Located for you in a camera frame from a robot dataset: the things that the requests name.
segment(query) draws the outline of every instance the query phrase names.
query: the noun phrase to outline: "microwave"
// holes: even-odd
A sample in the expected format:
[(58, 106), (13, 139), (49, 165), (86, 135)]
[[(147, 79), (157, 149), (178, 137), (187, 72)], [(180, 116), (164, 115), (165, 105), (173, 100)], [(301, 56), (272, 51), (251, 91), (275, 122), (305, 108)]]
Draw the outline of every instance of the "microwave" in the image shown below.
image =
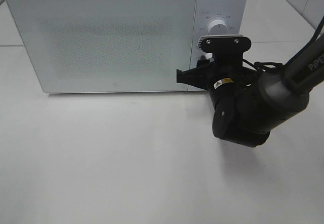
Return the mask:
[(238, 34), (246, 0), (6, 0), (46, 93), (191, 91), (203, 35)]

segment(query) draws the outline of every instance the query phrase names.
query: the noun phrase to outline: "white tabletop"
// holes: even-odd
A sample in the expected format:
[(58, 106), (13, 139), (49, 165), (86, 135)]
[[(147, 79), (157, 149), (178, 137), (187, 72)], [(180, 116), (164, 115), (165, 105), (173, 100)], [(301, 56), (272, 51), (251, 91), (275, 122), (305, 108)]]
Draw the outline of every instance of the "white tabletop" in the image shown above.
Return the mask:
[[(248, 0), (241, 33), (246, 59), (285, 62), (313, 29)], [(0, 95), (1, 224), (324, 221), (324, 85), (247, 148), (213, 137), (205, 92), (43, 93), (2, 4)]]

